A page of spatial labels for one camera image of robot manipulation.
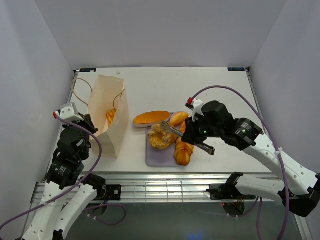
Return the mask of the small round bun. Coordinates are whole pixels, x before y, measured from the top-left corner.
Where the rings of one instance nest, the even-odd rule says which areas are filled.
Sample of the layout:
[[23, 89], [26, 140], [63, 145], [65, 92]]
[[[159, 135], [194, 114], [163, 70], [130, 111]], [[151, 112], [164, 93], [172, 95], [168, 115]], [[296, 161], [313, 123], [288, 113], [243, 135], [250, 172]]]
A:
[[177, 111], [170, 118], [170, 124], [173, 127], [180, 126], [187, 118], [189, 114], [185, 111]]

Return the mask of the cream paper bag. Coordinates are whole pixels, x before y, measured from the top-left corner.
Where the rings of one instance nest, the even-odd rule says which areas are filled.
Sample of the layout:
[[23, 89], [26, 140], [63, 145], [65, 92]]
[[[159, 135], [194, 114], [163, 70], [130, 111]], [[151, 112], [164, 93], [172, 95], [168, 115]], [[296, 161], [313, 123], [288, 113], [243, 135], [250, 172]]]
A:
[[[78, 80], [85, 82], [90, 88], [88, 102], [75, 91], [75, 82]], [[98, 75], [94, 85], [79, 77], [73, 79], [72, 84], [72, 93], [87, 106], [91, 121], [98, 129], [94, 135], [101, 144], [102, 156], [117, 159], [129, 122], [125, 80], [114, 76]]]

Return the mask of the large braided bread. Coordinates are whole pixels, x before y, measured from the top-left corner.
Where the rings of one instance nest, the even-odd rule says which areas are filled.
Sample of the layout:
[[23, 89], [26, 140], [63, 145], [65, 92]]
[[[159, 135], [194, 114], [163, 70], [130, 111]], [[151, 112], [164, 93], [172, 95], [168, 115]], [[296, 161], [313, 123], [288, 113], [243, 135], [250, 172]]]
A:
[[174, 139], [174, 159], [178, 165], [187, 166], [190, 163], [195, 146], [186, 142], [182, 142], [182, 138], [178, 137], [177, 135], [174, 135]]

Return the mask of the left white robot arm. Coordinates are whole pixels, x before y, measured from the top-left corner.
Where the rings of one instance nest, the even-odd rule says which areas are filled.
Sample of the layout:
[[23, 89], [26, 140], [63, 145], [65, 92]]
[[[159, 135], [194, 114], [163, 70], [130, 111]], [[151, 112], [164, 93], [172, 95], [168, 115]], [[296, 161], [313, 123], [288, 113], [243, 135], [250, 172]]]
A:
[[98, 131], [89, 114], [65, 124], [46, 175], [42, 207], [23, 234], [24, 240], [64, 240], [92, 200], [106, 195], [104, 178], [89, 173], [80, 177], [88, 159], [91, 134]]

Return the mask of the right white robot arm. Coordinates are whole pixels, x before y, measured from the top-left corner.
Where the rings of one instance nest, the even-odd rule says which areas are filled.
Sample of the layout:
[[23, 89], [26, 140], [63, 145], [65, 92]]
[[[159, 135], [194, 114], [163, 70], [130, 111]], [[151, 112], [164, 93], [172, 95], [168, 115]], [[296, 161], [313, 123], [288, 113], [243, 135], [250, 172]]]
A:
[[259, 161], [279, 178], [265, 180], [234, 172], [224, 184], [211, 191], [215, 198], [262, 197], [289, 206], [289, 211], [300, 217], [307, 217], [317, 207], [320, 202], [320, 175], [276, 149], [253, 121], [233, 118], [226, 106], [216, 100], [203, 103], [197, 98], [190, 98], [186, 107], [192, 110], [192, 115], [185, 121], [183, 142], [201, 147], [213, 155], [214, 148], [204, 142], [207, 138], [220, 138]]

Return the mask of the small braided bread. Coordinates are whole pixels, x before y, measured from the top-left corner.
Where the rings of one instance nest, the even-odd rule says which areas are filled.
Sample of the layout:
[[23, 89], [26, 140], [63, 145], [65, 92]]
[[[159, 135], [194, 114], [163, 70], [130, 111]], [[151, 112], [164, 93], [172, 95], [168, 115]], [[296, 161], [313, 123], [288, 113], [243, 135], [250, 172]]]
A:
[[112, 122], [115, 118], [116, 112], [117, 112], [117, 110], [115, 108], [107, 112], [106, 119], [108, 122], [108, 126], [110, 126], [112, 124]]

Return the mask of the metal serving tongs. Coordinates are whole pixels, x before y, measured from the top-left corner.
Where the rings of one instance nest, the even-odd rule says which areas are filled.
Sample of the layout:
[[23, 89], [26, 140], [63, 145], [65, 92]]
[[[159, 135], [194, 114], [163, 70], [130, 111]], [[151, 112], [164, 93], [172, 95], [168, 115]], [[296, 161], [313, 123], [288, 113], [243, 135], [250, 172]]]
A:
[[168, 122], [166, 121], [161, 121], [160, 123], [161, 128], [168, 132], [168, 133], [173, 133], [177, 135], [178, 137], [181, 137], [182, 142], [191, 144], [209, 155], [213, 156], [215, 154], [215, 148], [213, 146], [210, 146], [205, 143], [207, 140], [206, 137], [203, 136], [195, 136], [194, 134], [191, 133], [191, 131], [187, 131], [187, 133], [182, 133], [181, 131], [175, 129], [173, 126], [171, 126]]

